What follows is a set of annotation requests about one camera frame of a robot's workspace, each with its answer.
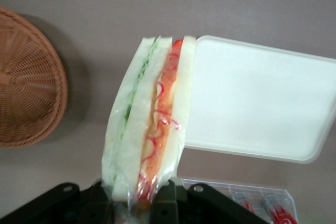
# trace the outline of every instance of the clear plastic container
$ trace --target clear plastic container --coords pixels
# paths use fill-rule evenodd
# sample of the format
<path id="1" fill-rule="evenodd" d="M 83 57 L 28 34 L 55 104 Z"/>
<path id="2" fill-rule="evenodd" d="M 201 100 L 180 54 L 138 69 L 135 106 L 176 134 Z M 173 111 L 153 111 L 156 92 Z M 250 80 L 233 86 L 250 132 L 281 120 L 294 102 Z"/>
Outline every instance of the clear plastic container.
<path id="1" fill-rule="evenodd" d="M 255 186 L 244 186 L 244 185 L 234 185 L 234 184 L 225 184 L 225 183 L 216 183 L 216 182 L 207 182 L 193 179 L 183 179 L 184 186 L 189 188 L 191 185 L 197 183 L 205 183 L 209 186 L 215 188 L 222 194 L 227 197 L 230 197 L 235 192 L 244 193 L 248 202 L 257 216 L 268 223 L 272 223 L 271 217 L 266 213 L 262 201 L 267 195 L 276 195 L 281 200 L 283 206 L 288 210 L 288 212 L 298 220 L 295 202 L 292 196 L 288 193 L 287 190 L 283 189 L 273 189 L 266 187 L 255 187 Z"/>

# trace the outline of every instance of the plastic container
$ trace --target plastic container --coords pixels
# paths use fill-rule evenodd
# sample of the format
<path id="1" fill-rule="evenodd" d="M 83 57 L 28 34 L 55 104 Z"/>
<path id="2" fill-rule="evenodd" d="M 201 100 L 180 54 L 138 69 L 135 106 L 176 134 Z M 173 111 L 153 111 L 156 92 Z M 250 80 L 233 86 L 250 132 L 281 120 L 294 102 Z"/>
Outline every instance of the plastic container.
<path id="1" fill-rule="evenodd" d="M 186 147 L 314 161 L 336 112 L 336 60 L 203 36 Z"/>
<path id="2" fill-rule="evenodd" d="M 262 205 L 262 201 L 267 195 L 276 195 L 282 202 L 284 208 L 297 220 L 297 213 L 294 200 L 292 196 L 286 191 L 282 189 L 272 189 L 265 187 L 254 187 L 254 186 L 243 186 L 243 185 L 234 185 L 234 184 L 224 184 L 224 183 L 215 183 L 215 182 L 207 182 L 200 180 L 192 180 L 192 179 L 183 179 L 184 186 L 189 188 L 191 185 L 197 183 L 205 183 L 227 197 L 230 197 L 232 194 L 236 192 L 244 193 L 250 207 L 253 209 L 255 214 L 259 216 L 261 219 L 268 223 L 272 223 L 271 217 L 266 213 L 264 206 Z"/>

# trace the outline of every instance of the gray surface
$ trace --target gray surface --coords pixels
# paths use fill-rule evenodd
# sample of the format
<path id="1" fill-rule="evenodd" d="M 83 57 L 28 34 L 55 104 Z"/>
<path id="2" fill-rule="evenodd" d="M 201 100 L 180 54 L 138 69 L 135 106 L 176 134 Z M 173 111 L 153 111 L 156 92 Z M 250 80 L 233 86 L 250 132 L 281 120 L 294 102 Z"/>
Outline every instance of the gray surface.
<path id="1" fill-rule="evenodd" d="M 336 0 L 0 0 L 53 43 L 70 84 L 67 113 L 53 134 L 0 150 L 0 216 L 51 187 L 81 188 L 101 175 L 107 119 L 144 36 L 214 35 L 336 57 Z M 185 150 L 179 176 L 285 188 L 300 223 L 334 223 L 336 125 L 308 165 Z"/>

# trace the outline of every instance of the plastic sandwich wrapper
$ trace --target plastic sandwich wrapper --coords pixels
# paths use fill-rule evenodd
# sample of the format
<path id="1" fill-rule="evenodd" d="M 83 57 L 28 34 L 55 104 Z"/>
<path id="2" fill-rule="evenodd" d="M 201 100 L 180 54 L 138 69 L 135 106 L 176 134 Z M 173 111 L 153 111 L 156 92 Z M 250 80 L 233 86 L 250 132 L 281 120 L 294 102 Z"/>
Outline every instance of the plastic sandwich wrapper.
<path id="1" fill-rule="evenodd" d="M 169 53 L 172 39 L 160 38 L 159 41 L 143 39 L 123 83 L 137 79 L 144 60 L 137 59 L 137 55 L 150 55 L 155 43 L 156 56 Z M 194 67 L 189 67 L 191 104 L 190 108 L 185 104 L 186 121 L 181 123 L 179 130 L 186 147 L 303 164 L 318 157 L 335 118 L 336 60 L 212 36 L 198 38 L 194 52 Z M 153 75 L 145 73 L 142 81 L 153 82 L 157 78 L 155 71 L 163 63 L 157 61 L 155 64 L 149 61 L 146 72 Z M 139 87 L 138 95 L 150 95 L 146 89 L 141 90 L 141 85 Z M 108 138 L 114 134 L 112 132 L 120 134 L 118 129 L 124 128 L 123 119 L 116 118 L 123 118 L 120 113 L 125 115 L 133 90 L 134 84 L 125 92 L 118 92 L 109 121 L 114 129 L 107 130 L 102 159 L 103 182 L 112 184 L 112 180 L 120 180 L 112 190 L 112 198 L 124 197 L 118 193 L 126 192 L 129 204 L 136 188 L 129 180 L 137 181 L 139 169 L 129 173 L 123 171 L 129 165 L 127 161 L 139 156 L 137 152 L 142 143 L 123 150 Z M 132 110 L 150 109 L 147 98 L 137 100 L 134 96 L 132 104 Z M 139 129 L 147 124 L 141 118 L 128 120 L 138 121 Z M 141 132 L 139 129 L 129 134 Z M 171 176 L 176 176 L 183 147 L 184 140 L 175 147 L 167 147 L 167 150 L 175 148 L 174 157 L 163 161 L 165 168 L 160 169 L 155 190 Z M 124 160 L 122 165 L 116 162 L 116 157 Z M 296 215 L 290 195 L 284 199 L 292 203 L 292 212 Z"/>

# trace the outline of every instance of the screw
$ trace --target screw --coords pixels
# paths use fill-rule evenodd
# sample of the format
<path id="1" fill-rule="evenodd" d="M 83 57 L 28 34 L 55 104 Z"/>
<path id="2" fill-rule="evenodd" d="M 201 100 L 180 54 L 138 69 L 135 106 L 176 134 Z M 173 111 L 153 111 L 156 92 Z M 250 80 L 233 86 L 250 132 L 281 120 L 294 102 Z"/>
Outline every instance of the screw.
<path id="1" fill-rule="evenodd" d="M 66 193 L 68 191 L 71 191 L 72 190 L 72 186 L 67 186 L 65 188 L 63 188 L 63 191 Z"/>
<path id="2" fill-rule="evenodd" d="M 202 186 L 194 186 L 194 190 L 198 193 L 203 192 L 203 187 Z"/>

